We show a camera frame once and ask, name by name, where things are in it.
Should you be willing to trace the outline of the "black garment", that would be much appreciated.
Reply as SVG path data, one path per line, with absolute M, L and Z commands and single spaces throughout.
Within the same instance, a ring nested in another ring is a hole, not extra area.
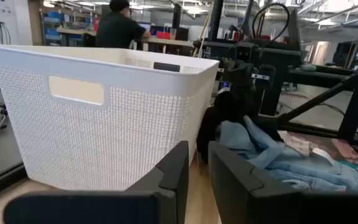
M 245 121 L 242 120 L 245 115 L 256 115 L 254 103 L 247 95 L 224 91 L 215 97 L 213 106 L 204 112 L 196 138 L 198 153 L 205 164 L 208 164 L 209 142 L 215 140 L 218 126 L 223 121 L 245 125 Z

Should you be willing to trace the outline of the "light blue denim garment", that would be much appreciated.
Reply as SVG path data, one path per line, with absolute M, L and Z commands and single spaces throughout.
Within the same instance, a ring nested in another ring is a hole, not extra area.
M 283 140 L 274 140 L 248 116 L 243 120 L 245 125 L 222 122 L 219 143 L 274 179 L 301 190 L 358 190 L 358 169 L 338 163 L 318 147 L 303 157 Z

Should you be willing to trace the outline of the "black workbench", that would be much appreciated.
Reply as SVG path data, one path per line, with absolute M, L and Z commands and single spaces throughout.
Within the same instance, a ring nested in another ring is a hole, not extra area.
M 315 72 L 302 71 L 299 67 L 305 63 L 301 61 L 300 50 L 293 50 L 291 46 L 278 42 L 273 42 L 264 47 L 263 45 L 266 43 L 266 40 L 260 39 L 237 43 L 204 40 L 200 50 L 203 58 L 219 61 L 219 68 L 223 71 L 218 73 L 218 77 L 224 82 L 227 82 L 224 78 L 224 72 L 229 60 L 252 62 L 255 68 L 259 64 L 269 64 L 276 68 L 275 77 L 270 82 L 270 88 L 264 91 L 259 114 L 274 114 L 284 83 L 331 88 L 355 73 L 352 70 L 322 65 L 316 65 L 317 71 Z

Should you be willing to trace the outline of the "pink white floral garment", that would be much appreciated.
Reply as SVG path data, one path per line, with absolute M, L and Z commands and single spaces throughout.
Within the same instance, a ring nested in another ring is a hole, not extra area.
M 289 134 L 287 131 L 278 131 L 283 142 L 303 157 L 308 157 L 318 145 Z

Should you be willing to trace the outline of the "yellow vertical pole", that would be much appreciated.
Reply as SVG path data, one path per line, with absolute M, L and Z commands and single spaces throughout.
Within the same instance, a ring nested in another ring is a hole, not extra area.
M 206 20 L 205 20 L 204 25 L 203 25 L 203 29 L 202 29 L 200 37 L 198 39 L 198 42 L 200 42 L 200 44 L 199 44 L 199 46 L 195 47 L 195 50 L 193 52 L 193 57 L 201 58 L 200 50 L 202 49 L 202 46 L 203 46 L 205 33 L 206 33 L 206 30 L 208 29 L 208 24 L 209 24 L 209 21 L 210 21 L 210 18 L 211 18 L 211 14 L 212 14 L 212 10 L 210 10 L 208 12 L 208 15 L 207 15 Z

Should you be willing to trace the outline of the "black vertical post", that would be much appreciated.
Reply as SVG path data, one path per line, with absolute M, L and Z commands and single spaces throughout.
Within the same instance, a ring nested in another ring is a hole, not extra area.
M 210 28 L 208 34 L 209 41 L 216 41 L 221 20 L 221 13 L 224 0 L 214 0 L 213 8 L 210 15 Z

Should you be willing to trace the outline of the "purple pink patterned cloth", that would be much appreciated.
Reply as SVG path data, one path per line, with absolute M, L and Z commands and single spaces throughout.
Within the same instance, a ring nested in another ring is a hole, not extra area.
M 326 151 L 336 161 L 348 161 L 358 165 L 358 153 L 345 140 L 293 132 L 289 134 L 317 144 L 319 149 Z

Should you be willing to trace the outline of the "blue storage bins shelf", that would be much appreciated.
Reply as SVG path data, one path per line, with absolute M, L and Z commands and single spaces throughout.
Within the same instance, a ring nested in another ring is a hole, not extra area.
M 60 45 L 62 35 L 57 31 L 70 22 L 70 15 L 61 11 L 41 11 L 41 26 L 45 45 Z

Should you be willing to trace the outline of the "wooden office desk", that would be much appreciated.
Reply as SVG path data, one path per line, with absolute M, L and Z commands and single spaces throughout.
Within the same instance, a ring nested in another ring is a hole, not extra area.
M 67 46 L 69 41 L 69 34 L 75 34 L 75 35 L 83 35 L 83 34 L 89 34 L 92 36 L 95 36 L 95 31 L 90 30 L 75 30 L 75 29 L 66 29 L 66 28 L 57 28 L 57 32 L 62 36 L 62 45 Z M 168 45 L 175 45 L 175 46 L 181 46 L 181 47 L 191 47 L 193 48 L 193 42 L 191 41 L 184 41 L 184 40 L 168 40 L 168 39 L 158 39 L 155 37 L 150 38 L 149 40 L 146 40 L 142 44 L 142 50 L 148 51 L 149 50 L 149 44 L 161 44 L 163 45 L 163 53 L 166 52 L 166 46 Z

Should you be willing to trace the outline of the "person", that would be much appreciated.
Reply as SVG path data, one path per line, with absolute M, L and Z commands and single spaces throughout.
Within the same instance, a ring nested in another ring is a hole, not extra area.
M 150 38 L 150 32 L 131 19 L 128 0 L 110 0 L 109 8 L 99 20 L 96 47 L 128 49 L 133 40 Z

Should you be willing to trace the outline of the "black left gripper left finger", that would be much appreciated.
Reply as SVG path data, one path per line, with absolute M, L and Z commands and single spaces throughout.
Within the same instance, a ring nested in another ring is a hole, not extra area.
M 179 142 L 124 191 L 38 191 L 12 199 L 4 224 L 184 224 L 188 142 Z

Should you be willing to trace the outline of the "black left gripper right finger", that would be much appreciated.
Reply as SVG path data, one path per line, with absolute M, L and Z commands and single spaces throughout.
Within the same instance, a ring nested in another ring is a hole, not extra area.
M 358 191 L 295 189 L 214 141 L 208 157 L 222 224 L 358 224 Z

